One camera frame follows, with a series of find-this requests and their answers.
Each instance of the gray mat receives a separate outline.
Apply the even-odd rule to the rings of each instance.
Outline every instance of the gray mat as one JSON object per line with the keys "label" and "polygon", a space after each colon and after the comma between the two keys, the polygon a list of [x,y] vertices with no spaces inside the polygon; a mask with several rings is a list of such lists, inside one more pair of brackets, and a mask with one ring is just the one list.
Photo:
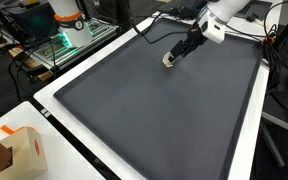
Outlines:
{"label": "gray mat", "polygon": [[[187,29],[162,19],[148,38]],[[225,179],[261,51],[227,36],[165,68],[163,55],[185,38],[136,36],[54,96],[148,179]]]}

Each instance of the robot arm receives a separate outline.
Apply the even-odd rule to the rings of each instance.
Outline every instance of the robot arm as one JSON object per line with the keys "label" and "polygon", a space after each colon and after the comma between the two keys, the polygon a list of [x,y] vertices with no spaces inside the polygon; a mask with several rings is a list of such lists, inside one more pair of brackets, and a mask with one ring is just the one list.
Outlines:
{"label": "robot arm", "polygon": [[174,48],[166,53],[163,63],[166,67],[172,67],[178,56],[183,58],[204,44],[207,39],[221,43],[225,38],[226,24],[251,0],[218,0],[208,2],[199,13],[196,22],[187,32],[187,39],[179,41]]}

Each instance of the floor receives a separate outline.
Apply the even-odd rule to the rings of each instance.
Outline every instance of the floor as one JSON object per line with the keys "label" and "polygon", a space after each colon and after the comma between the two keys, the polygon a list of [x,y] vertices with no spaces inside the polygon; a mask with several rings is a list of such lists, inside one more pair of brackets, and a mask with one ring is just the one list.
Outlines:
{"label": "floor", "polygon": [[[157,7],[163,4],[155,0],[132,0],[131,2],[132,10],[134,11],[133,14],[136,16],[150,15],[151,13],[156,11]],[[288,6],[283,6],[282,14],[284,16],[281,17],[280,24],[283,25],[286,24],[286,22],[288,21]],[[283,58],[286,58],[286,51],[282,52],[281,56]],[[19,104],[15,96],[14,85],[7,72],[7,66],[9,62],[10,57],[0,54],[0,116],[2,116],[3,114],[5,114]],[[13,67],[12,72],[16,74],[15,67]],[[282,77],[282,84],[280,86],[280,89],[288,90],[288,73],[284,70],[283,74],[284,75]],[[23,85],[23,88],[26,91],[29,91],[29,94],[25,94],[23,90],[20,90],[21,94],[23,95],[23,99],[32,102],[34,102],[34,100],[31,95],[48,84],[48,82],[42,81],[30,83],[22,74],[20,74],[19,79],[21,84]],[[262,137],[259,136],[254,156],[251,179],[288,180],[288,131],[273,124],[268,124],[267,126],[287,165],[283,170],[280,170],[276,166],[273,156],[270,154],[269,149],[263,142]]]}

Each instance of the white table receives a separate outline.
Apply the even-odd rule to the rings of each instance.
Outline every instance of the white table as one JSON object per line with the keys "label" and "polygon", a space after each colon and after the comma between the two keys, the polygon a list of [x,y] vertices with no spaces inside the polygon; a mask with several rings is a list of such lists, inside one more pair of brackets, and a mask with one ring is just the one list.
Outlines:
{"label": "white table", "polygon": [[[273,4],[282,0],[272,0]],[[269,15],[268,24],[278,24],[281,7],[277,7]],[[152,22],[147,19],[138,25],[140,30],[145,29]],[[246,22],[244,19],[232,18],[229,23],[232,27],[253,34],[264,35],[263,27],[254,23]],[[144,179],[135,169],[127,164],[121,157],[104,144],[94,133],[79,122],[69,113],[54,97],[53,94],[94,64],[105,58],[114,50],[122,46],[136,35],[134,30],[130,30],[114,42],[101,49],[81,64],[61,76],[59,79],[46,86],[34,95],[34,98],[41,103],[55,118],[66,126],[87,148],[89,148],[101,161],[103,161],[114,173],[123,180]],[[253,87],[253,92],[249,101],[240,137],[235,150],[229,179],[244,180],[249,179],[252,161],[255,151],[257,134],[260,124],[261,112],[264,103],[266,84],[269,71],[265,65],[261,65]]]}
{"label": "white table", "polygon": [[[105,178],[29,103],[23,102],[0,118],[0,127],[30,126],[41,134],[48,171],[36,180]],[[0,130],[0,140],[8,135]]]}

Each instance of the orange label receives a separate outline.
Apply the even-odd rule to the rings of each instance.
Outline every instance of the orange label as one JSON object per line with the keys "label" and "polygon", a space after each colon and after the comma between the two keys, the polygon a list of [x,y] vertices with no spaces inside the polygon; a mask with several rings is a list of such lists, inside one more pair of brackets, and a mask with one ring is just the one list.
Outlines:
{"label": "orange label", "polygon": [[34,140],[34,145],[37,155],[40,155],[40,147],[38,146],[38,142],[36,141],[36,139]]}

